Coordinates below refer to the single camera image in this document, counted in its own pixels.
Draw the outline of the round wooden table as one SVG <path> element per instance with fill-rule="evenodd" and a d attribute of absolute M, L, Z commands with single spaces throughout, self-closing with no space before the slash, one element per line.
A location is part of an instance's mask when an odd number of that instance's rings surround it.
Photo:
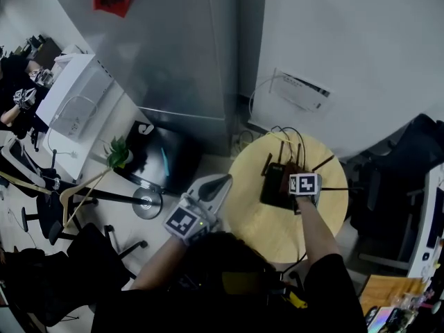
<path fill-rule="evenodd" d="M 293 210 L 261 202 L 267 160 L 281 164 L 293 160 L 305 171 L 321 175 L 318 211 L 332 234 L 345 220 L 348 182 L 339 159 L 326 145 L 290 127 L 274 127 L 235 158 L 229 170 L 232 186 L 222 210 L 225 228 L 268 261 L 289 264 L 306 252 L 302 219 Z"/>

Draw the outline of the person's left forearm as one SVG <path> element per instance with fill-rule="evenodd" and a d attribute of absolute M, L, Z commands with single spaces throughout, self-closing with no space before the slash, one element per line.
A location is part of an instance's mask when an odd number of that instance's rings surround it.
<path fill-rule="evenodd" d="M 182 239 L 171 236 L 145 263 L 130 290 L 150 291 L 165 287 L 174 276 L 187 249 Z"/>

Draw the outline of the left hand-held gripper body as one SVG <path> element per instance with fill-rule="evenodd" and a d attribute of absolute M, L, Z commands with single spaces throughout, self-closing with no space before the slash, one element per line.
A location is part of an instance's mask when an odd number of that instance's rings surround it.
<path fill-rule="evenodd" d="M 163 226 L 168 233 L 189 246 L 209 234 L 218 224 L 219 219 L 215 213 L 191 195 L 183 194 Z"/>

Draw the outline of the person's black clothing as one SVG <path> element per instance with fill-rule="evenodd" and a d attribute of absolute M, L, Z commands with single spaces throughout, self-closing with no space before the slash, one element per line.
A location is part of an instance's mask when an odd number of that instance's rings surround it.
<path fill-rule="evenodd" d="M 367 333 L 342 256 L 315 261 L 297 308 L 273 295 L 226 292 L 222 277 L 257 279 L 273 267 L 243 241 L 216 232 L 191 245 L 164 288 L 120 291 L 97 303 L 91 333 Z"/>

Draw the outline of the black mesh office chair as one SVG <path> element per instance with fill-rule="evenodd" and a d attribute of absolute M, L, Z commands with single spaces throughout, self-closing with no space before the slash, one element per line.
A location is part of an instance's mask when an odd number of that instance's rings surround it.
<path fill-rule="evenodd" d="M 365 255 L 409 261 L 418 236 L 426 175 L 444 163 L 444 121 L 425 114 L 410 122 L 386 155 L 363 153 L 350 197 L 350 224 Z"/>

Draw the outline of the wooden work desk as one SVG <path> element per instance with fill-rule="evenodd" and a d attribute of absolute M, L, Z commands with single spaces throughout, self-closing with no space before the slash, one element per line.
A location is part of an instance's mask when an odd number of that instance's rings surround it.
<path fill-rule="evenodd" d="M 421 278 L 371 275 L 359 301 L 368 333 L 405 333 L 435 291 Z"/>

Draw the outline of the wooden clothes hanger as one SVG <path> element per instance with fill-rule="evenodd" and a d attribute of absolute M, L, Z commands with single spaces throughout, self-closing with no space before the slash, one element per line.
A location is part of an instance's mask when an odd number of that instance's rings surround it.
<path fill-rule="evenodd" d="M 24 182 L 24 181 L 18 179 L 18 178 L 15 178 L 15 177 L 13 177 L 13 176 L 10 176 L 10 175 L 8 175 L 7 173 L 4 173 L 4 172 L 2 172 L 2 171 L 0 171 L 0 176 L 1 176 L 2 178 L 5 178 L 7 181 L 11 182 L 12 184 L 17 185 L 17 186 L 19 186 L 19 187 L 24 187 L 24 188 L 27 188 L 27 189 L 31 189 L 31 190 L 33 190 L 33 191 L 38 191 L 38 192 L 41 192 L 41 193 L 43 193 L 43 194 L 48 194 L 48 195 L 51 194 L 51 191 L 48 190 L 48 189 L 45 189 L 45 188 L 43 188 L 43 187 L 39 187 L 39 186 L 37 186 L 37 185 L 29 184 L 29 183 L 27 183 L 27 182 Z"/>
<path fill-rule="evenodd" d="M 89 197 L 89 195 L 92 193 L 92 191 L 95 189 L 95 187 L 102 181 L 102 179 L 111 172 L 112 168 L 107 168 L 105 171 L 101 172 L 100 174 L 90 178 L 89 180 L 86 180 L 85 182 L 76 185 L 74 187 L 68 188 L 64 190 L 59 197 L 60 203 L 63 206 L 63 215 L 62 215 L 62 226 L 63 228 L 67 228 L 71 222 L 71 219 L 68 219 L 69 215 L 69 199 L 76 195 L 80 194 L 80 191 L 83 189 L 87 190 L 87 193 L 83 195 L 84 198 Z"/>

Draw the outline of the black keyboard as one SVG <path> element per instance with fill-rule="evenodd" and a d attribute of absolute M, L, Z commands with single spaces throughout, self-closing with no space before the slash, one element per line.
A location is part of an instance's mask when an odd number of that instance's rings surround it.
<path fill-rule="evenodd" d="M 436 189 L 436 199 L 431 228 L 427 240 L 427 247 L 434 248 L 438 238 L 444 233 L 444 191 Z"/>

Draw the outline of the potted green plant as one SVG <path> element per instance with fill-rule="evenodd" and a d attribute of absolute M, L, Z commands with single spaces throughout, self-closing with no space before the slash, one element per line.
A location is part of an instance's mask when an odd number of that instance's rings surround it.
<path fill-rule="evenodd" d="M 107 166 L 111 169 L 123 169 L 133 160 L 133 153 L 129 149 L 124 137 L 114 137 L 111 142 L 104 143 L 103 150 L 105 152 Z"/>

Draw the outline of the silver refrigerator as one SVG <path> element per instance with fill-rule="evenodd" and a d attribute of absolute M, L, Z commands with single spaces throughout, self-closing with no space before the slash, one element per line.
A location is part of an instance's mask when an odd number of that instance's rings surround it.
<path fill-rule="evenodd" d="M 265 0 L 130 0 L 124 17 L 94 9 L 93 0 L 58 2 L 149 121 L 229 155 Z"/>

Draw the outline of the black router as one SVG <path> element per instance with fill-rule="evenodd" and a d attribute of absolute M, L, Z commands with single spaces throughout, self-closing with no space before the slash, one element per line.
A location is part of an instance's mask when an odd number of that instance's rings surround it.
<path fill-rule="evenodd" d="M 271 205 L 273 207 L 279 207 L 282 209 L 292 210 L 292 201 L 289 197 L 288 188 L 281 187 L 282 176 L 284 173 L 284 167 L 286 163 L 282 163 L 282 154 L 283 148 L 285 145 L 285 141 L 281 141 L 280 144 L 280 152 L 278 155 L 277 162 L 272 162 L 272 155 L 268 154 L 266 159 L 266 163 L 264 168 L 262 169 L 261 176 L 264 177 L 264 184 L 262 186 L 262 191 L 259 197 L 261 203 L 266 205 Z M 296 156 L 291 157 L 289 161 L 295 162 L 297 165 L 303 167 L 302 164 L 299 163 L 299 159 L 301 156 L 301 152 L 305 149 L 305 144 L 300 142 L 297 145 Z M 320 164 L 314 167 L 314 170 L 311 173 L 317 173 L 321 167 L 325 166 L 327 163 L 331 162 L 334 159 L 333 156 L 330 156 Z M 324 187 L 321 185 L 321 192 L 323 191 L 347 191 L 349 190 L 347 187 Z"/>

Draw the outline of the white frame office chair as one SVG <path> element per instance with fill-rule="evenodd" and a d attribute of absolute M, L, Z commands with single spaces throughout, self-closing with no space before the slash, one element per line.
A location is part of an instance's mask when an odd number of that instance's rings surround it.
<path fill-rule="evenodd" d="M 33 163 L 24 145 L 16 137 L 7 140 L 0 153 L 7 162 L 25 176 L 27 180 L 30 180 L 33 185 L 46 187 L 40 168 Z"/>

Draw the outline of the white wall panel box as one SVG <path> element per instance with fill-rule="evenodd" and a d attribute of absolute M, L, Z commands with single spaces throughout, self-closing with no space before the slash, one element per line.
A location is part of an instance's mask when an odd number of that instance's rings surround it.
<path fill-rule="evenodd" d="M 331 92 L 275 68 L 270 92 L 302 110 L 318 112 L 330 106 Z"/>

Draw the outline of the white rectangular table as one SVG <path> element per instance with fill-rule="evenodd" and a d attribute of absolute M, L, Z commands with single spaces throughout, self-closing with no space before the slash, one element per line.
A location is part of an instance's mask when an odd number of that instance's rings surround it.
<path fill-rule="evenodd" d="M 54 81 L 59 73 L 55 60 L 51 71 Z M 101 99 L 97 113 L 90 119 L 78 141 L 49 128 L 42 140 L 42 147 L 48 153 L 55 151 L 58 166 L 77 180 L 85 170 L 88 160 L 106 163 L 104 143 L 111 142 L 114 137 L 127 137 L 135 121 L 146 123 L 148 119 L 114 79 Z"/>

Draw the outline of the brown cloth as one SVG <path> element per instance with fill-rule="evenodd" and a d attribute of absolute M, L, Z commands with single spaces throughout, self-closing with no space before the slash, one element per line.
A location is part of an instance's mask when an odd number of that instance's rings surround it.
<path fill-rule="evenodd" d="M 304 173 L 303 167 L 297 165 L 295 162 L 288 161 L 284 167 L 284 173 L 282 176 L 281 187 L 287 188 L 289 186 L 289 177 L 292 174 Z"/>

